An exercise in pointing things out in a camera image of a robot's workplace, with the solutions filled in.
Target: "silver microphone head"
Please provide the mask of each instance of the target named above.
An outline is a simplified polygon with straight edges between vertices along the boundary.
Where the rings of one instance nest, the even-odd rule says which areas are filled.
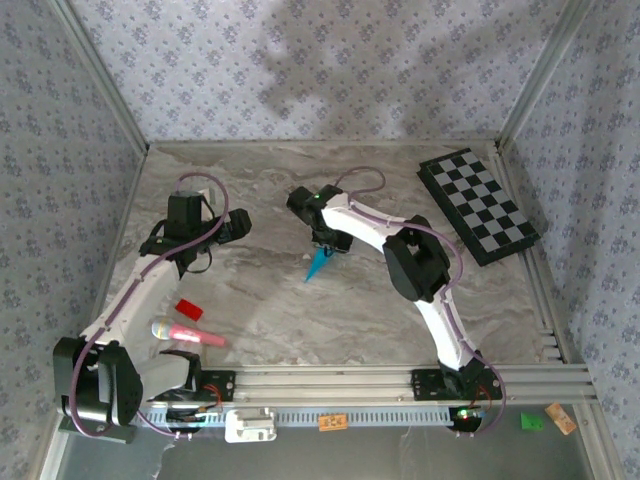
[[[169,318],[156,320],[151,325],[151,333],[153,333],[154,337],[159,338],[160,340],[171,340],[169,332],[171,331],[171,326],[173,324],[173,320]]]

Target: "blue cone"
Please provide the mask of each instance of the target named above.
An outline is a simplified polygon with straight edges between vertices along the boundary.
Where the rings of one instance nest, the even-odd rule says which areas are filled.
[[[316,254],[311,261],[311,267],[309,268],[309,273],[307,274],[307,278],[305,279],[304,283],[307,283],[309,280],[311,280],[311,277],[313,277],[318,272],[318,270],[320,270],[327,264],[332,255],[333,250],[329,250],[327,248],[319,248],[318,250],[316,250]]]

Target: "floral wallpaper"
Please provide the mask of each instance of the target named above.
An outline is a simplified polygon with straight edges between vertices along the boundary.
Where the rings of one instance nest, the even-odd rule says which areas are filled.
[[[134,150],[44,0],[0,2],[0,478],[23,479],[115,240]]]
[[[494,137],[564,0],[72,0],[148,141]]]
[[[629,478],[640,478],[640,6],[596,2],[508,155]]]

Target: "green sticker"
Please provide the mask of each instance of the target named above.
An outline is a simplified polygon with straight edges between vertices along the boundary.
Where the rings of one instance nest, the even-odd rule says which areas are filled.
[[[530,413],[520,413],[520,423],[523,430],[540,431],[544,428],[542,418],[538,415],[532,415]]]

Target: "red block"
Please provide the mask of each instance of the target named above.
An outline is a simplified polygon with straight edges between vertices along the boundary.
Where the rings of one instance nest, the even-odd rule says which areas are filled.
[[[200,317],[204,313],[204,310],[202,310],[197,305],[194,305],[193,303],[185,300],[184,298],[178,302],[178,305],[176,305],[176,310],[178,310],[181,314],[189,317],[194,322],[200,320]]]

